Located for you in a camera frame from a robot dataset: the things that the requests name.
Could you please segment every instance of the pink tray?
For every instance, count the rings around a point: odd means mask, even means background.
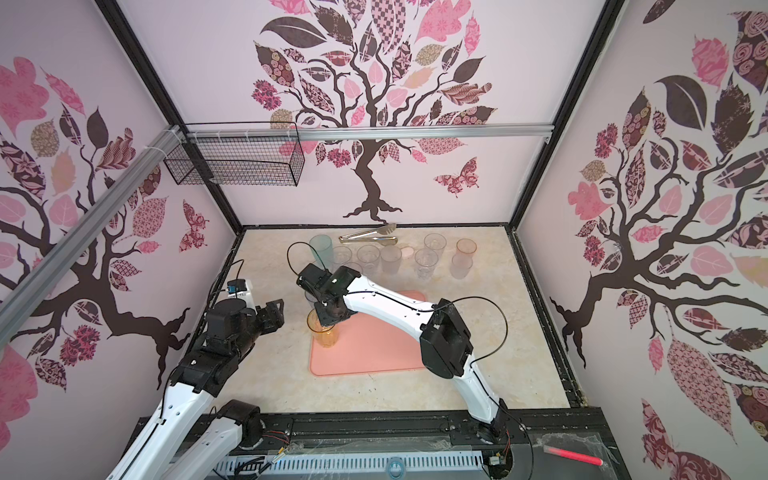
[[[400,293],[414,300],[425,300],[421,292]],[[312,339],[310,372],[315,376],[424,368],[419,342],[374,316],[356,313],[333,328],[339,329],[336,345],[323,348]]]

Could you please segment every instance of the butterfly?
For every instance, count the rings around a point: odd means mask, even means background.
[[[205,245],[205,236],[200,232],[205,228],[205,223],[210,220],[205,220],[203,214],[196,214],[194,208],[184,200],[184,216],[187,218],[187,223],[190,224],[190,229],[181,237],[181,243],[179,243],[179,251],[183,252],[189,250],[192,247],[200,248]]]
[[[468,161],[457,177],[454,175],[440,175],[435,177],[435,181],[448,187],[448,192],[458,198],[458,193],[464,190],[464,186],[467,188],[477,186],[478,176],[475,173],[475,170],[478,169],[477,159],[475,157]]]

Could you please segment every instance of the beige table surface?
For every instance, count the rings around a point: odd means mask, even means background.
[[[314,235],[329,235],[334,246],[339,235],[351,229],[250,230],[240,246],[237,259],[245,259],[241,277],[251,280],[254,300],[263,306],[270,300],[285,300],[285,325],[275,333],[261,336],[251,354],[230,377],[214,405],[221,407],[239,399],[262,412],[354,412],[387,410],[466,409],[452,381],[426,369],[361,375],[316,377],[309,371],[311,332],[306,326],[310,304],[296,285],[296,276],[286,263],[286,248]],[[509,321],[509,338],[495,355],[478,363],[492,388],[510,408],[567,408],[549,348],[541,333],[528,291],[503,227],[399,228],[399,247],[416,249],[427,233],[442,234],[448,241],[433,278],[419,279],[413,258],[404,259],[396,275],[379,267],[372,280],[391,290],[419,290],[428,301],[437,303],[462,296],[482,295],[494,300]],[[449,264],[456,241],[472,238],[478,244],[475,265],[463,280],[454,279]],[[367,243],[352,243],[353,253]],[[291,249],[291,263],[301,271],[313,261],[309,247]],[[234,267],[227,277],[235,277]],[[504,324],[498,310],[484,300],[457,303],[472,332],[475,356],[498,346]]]

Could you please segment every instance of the tree decal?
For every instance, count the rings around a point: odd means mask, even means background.
[[[459,61],[475,52],[481,37],[480,24],[474,15],[467,15],[469,0],[455,5],[452,0],[307,2],[310,8],[305,2],[270,1],[297,15],[271,20],[262,29],[264,40],[255,42],[269,81],[256,80],[251,97],[273,111],[271,121],[295,121],[301,128],[355,127],[364,122],[370,127],[484,124],[495,110],[477,105],[492,85],[469,83],[483,58]],[[371,20],[363,22],[368,3]],[[412,9],[410,15],[406,9]],[[418,34],[404,38],[406,24],[419,17]],[[454,38],[457,33],[462,37]],[[290,47],[264,45],[274,41],[273,34]],[[422,38],[432,40],[412,51]],[[453,107],[444,112],[444,104]],[[368,212],[372,220],[386,222],[379,212],[402,209],[381,198],[373,161],[400,162],[410,156],[424,163],[425,154],[446,154],[463,143],[458,138],[416,142],[385,138],[302,145],[306,154],[314,151],[318,164],[328,160],[336,168],[349,166],[362,181],[367,197],[345,218]],[[474,171],[475,159],[470,161]],[[457,194],[475,185],[477,174],[434,180]]]
[[[740,45],[760,32],[765,38],[765,13],[734,16]],[[649,330],[648,359],[654,371],[666,365],[680,391],[733,438],[732,392],[743,414],[768,441],[766,389],[743,384],[768,379],[765,368],[743,356],[763,348],[768,332],[743,328],[737,318],[717,319],[707,310],[730,304],[768,315],[765,302],[743,298],[733,290],[744,280],[768,287],[768,259],[754,255],[754,250],[768,247],[768,216],[742,218],[748,203],[768,201],[764,175],[768,148],[750,147],[754,142],[742,147],[753,123],[759,126],[752,105],[766,101],[764,78],[739,73],[736,52],[728,65],[725,50],[718,39],[696,38],[693,63],[702,83],[684,75],[662,78],[657,83],[665,87],[666,108],[651,105],[643,90],[621,127],[609,124],[598,133],[597,160],[581,171],[585,181],[568,195],[575,214],[585,221],[575,236],[585,242],[584,258],[591,270],[586,294],[577,310],[550,300],[565,320],[566,349],[572,337],[586,368],[583,329],[605,291],[620,290],[616,308],[628,307],[629,327]],[[722,87],[707,85],[718,79]],[[713,104],[707,102],[705,88],[719,90]],[[666,133],[667,120],[676,124],[674,132],[679,134]],[[703,143],[701,134],[711,137],[707,144],[716,150],[697,144]],[[694,235],[687,230],[695,223],[705,233]],[[727,254],[734,246],[745,253]],[[676,294],[680,287],[698,287],[698,293]],[[703,353],[687,342],[725,346],[733,352]],[[661,445],[659,438],[646,436],[648,458],[660,468],[667,451],[675,455],[671,444]],[[674,462],[687,458],[686,462],[711,468],[711,478],[726,478],[695,455],[678,453],[672,458],[676,460],[666,460],[678,470],[683,466]]]
[[[16,58],[14,64],[18,73],[13,75],[19,79],[11,86],[16,91],[23,89],[38,98],[47,98],[42,92],[47,94],[48,90],[34,83],[35,66],[25,58]],[[7,69],[0,68],[0,75],[4,74]],[[0,269],[21,271],[14,277],[0,274],[0,285],[9,290],[17,288],[41,258],[53,249],[56,228],[66,233],[93,207],[97,182],[111,187],[114,180],[107,172],[127,168],[136,155],[131,146],[133,132],[130,128],[110,140],[98,109],[86,117],[80,97],[68,84],[51,74],[46,74],[46,79],[61,100],[61,110],[32,130],[30,144],[38,157],[17,146],[18,139],[8,138],[0,132],[0,155],[9,173],[4,184],[11,185],[0,187],[0,232],[9,239],[15,238],[13,243],[0,242]],[[19,101],[27,100],[20,95],[2,97],[4,118],[14,111],[15,102]],[[25,110],[27,113],[20,117],[21,121],[37,120],[48,114],[45,111],[39,114],[35,109],[38,107]],[[83,126],[86,135],[82,134]],[[76,182],[75,161],[85,166],[87,179]],[[51,178],[46,178],[41,169],[45,162],[52,162]],[[47,322],[20,330],[12,337],[13,340],[20,336],[37,336],[27,357],[34,364],[37,377],[44,382],[66,390],[67,368],[97,356],[99,342],[108,337],[133,333],[149,336],[155,342],[160,369],[157,387],[160,387],[168,350],[180,349],[189,336],[179,339],[175,335],[189,309],[163,324],[154,317],[118,311],[115,301],[116,296],[130,292],[130,278],[141,274],[130,258],[152,253],[160,246],[150,240],[160,229],[165,216],[166,198],[151,197],[160,179],[161,170],[157,167],[72,265],[70,270],[77,277],[77,283],[43,300],[31,315],[44,317]],[[202,220],[196,220],[196,223],[204,226]],[[120,244],[131,237],[139,239],[133,244]]]

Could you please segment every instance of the wire basket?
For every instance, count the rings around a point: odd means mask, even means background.
[[[242,136],[232,132],[188,134],[186,141],[165,158],[165,166],[176,184],[199,185],[208,179],[226,185],[297,186],[304,167],[304,153],[296,124],[249,123],[269,124],[280,131],[270,131],[268,135],[243,131]]]

